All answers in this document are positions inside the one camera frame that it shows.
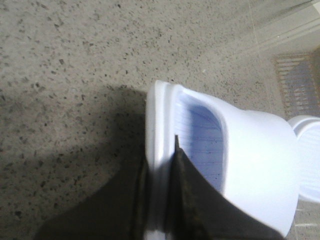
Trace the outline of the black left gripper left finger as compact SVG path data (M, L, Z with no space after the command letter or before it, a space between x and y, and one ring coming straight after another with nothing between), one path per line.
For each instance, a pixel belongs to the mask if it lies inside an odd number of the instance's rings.
M68 211L46 221L36 240L142 240L146 224L147 161L123 162L109 182Z

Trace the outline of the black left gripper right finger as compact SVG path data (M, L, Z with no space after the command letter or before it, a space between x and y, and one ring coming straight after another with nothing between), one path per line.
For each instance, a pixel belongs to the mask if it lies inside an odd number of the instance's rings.
M282 240L274 228L226 200L174 137L165 230L170 240Z

